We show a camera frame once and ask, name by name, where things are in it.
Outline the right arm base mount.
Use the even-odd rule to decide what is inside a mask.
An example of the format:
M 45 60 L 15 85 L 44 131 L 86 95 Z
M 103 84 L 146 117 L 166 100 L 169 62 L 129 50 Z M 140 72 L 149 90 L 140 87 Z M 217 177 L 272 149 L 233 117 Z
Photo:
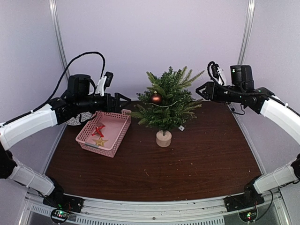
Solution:
M 264 202 L 264 198 L 261 195 L 255 197 L 253 202 L 247 200 L 244 194 L 228 195 L 224 198 L 227 212 L 237 212 L 240 220 L 248 224 L 258 219 L 257 206 Z

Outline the small green christmas tree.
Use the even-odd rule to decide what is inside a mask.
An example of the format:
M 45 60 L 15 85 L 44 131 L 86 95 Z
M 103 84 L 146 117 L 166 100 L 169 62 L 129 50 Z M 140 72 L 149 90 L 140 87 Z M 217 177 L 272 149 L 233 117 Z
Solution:
M 139 125 L 157 129 L 156 143 L 160 147 L 168 147 L 172 142 L 171 131 L 194 119 L 194 110 L 202 106 L 202 101 L 193 98 L 188 88 L 204 72 L 192 73 L 193 70 L 188 70 L 186 66 L 177 71 L 169 67 L 160 76 L 147 72 L 151 86 L 143 93 L 137 93 L 141 103 L 135 105 L 136 110 L 130 116 L 138 119 Z M 154 91 L 163 97 L 160 105 L 150 103 Z

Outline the red ball ornament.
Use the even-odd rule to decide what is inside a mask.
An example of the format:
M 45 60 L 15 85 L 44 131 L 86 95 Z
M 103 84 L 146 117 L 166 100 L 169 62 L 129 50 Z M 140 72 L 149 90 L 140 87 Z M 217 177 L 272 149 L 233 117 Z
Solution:
M 154 91 L 150 97 L 150 103 L 160 105 L 163 101 L 162 95 L 160 95 L 157 91 Z

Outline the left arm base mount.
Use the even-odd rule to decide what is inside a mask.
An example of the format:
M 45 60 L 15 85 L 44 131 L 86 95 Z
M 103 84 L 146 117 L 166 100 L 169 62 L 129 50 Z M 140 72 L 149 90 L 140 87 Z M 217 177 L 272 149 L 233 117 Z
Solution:
M 80 197 L 65 195 L 62 193 L 52 193 L 45 196 L 39 193 L 43 198 L 43 204 L 53 207 L 50 213 L 50 219 L 55 224 L 65 223 L 74 213 L 80 213 L 83 207 L 84 199 Z

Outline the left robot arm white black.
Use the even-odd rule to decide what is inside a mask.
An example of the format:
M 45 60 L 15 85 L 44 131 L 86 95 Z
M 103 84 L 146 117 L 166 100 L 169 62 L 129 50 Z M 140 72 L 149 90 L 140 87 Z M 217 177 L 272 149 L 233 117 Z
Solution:
M 105 93 L 110 86 L 113 74 L 106 72 L 95 84 L 89 75 L 69 77 L 67 90 L 61 97 L 50 98 L 45 105 L 35 111 L 19 116 L 0 125 L 0 177 L 11 179 L 21 185 L 34 189 L 57 208 L 67 204 L 67 197 L 59 184 L 49 177 L 34 171 L 13 157 L 10 148 L 19 141 L 43 129 L 54 127 L 78 117 L 81 113 L 119 113 L 131 103 L 131 99 L 115 93 Z

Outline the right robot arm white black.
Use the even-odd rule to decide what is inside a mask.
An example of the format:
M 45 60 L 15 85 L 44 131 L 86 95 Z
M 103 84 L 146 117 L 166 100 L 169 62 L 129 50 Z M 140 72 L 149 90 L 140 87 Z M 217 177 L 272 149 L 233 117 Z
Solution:
M 287 103 L 282 102 L 272 91 L 265 87 L 255 88 L 250 65 L 230 67 L 231 85 L 226 84 L 223 70 L 211 61 L 207 65 L 211 81 L 196 89 L 196 93 L 206 100 L 218 103 L 238 103 L 250 108 L 257 114 L 273 121 L 289 134 L 297 143 L 300 141 L 300 115 Z M 284 187 L 300 181 L 300 158 L 277 168 L 273 172 L 252 180 L 245 187 L 240 203 L 250 207 L 258 200 L 258 195 L 274 188 Z

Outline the pink plastic basket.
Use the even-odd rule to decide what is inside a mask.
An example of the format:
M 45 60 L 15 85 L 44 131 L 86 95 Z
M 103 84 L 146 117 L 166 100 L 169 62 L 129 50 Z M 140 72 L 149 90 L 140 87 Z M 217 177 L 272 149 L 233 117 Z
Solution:
M 113 158 L 131 124 L 130 110 L 123 109 L 120 113 L 97 111 L 95 118 L 83 127 L 75 140 L 82 149 L 88 150 L 103 156 Z M 98 147 L 93 139 L 99 139 L 100 136 L 92 136 L 95 127 L 105 125 L 102 129 L 104 139 L 108 142 L 105 147 Z

